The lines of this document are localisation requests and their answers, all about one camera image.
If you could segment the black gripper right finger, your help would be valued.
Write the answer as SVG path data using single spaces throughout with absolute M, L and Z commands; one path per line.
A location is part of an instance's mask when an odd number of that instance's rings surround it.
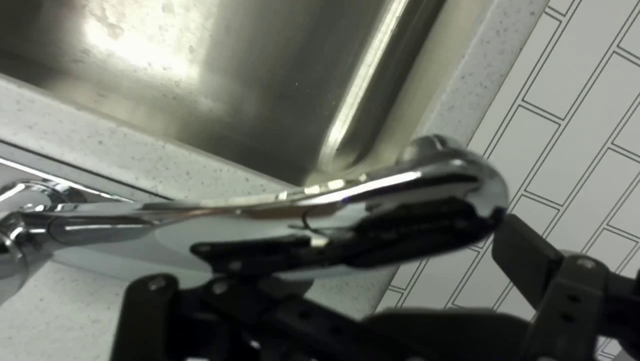
M 536 318 L 518 361 L 596 361 L 601 337 L 640 360 L 640 280 L 557 250 L 516 214 L 495 230 L 493 260 Z

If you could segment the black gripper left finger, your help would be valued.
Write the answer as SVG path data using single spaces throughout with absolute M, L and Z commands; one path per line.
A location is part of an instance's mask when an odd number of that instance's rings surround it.
M 287 272 L 329 267 L 309 237 L 200 244 L 213 280 L 184 289 L 168 273 L 128 285 L 111 361 L 370 361 L 374 334 L 307 298 Z

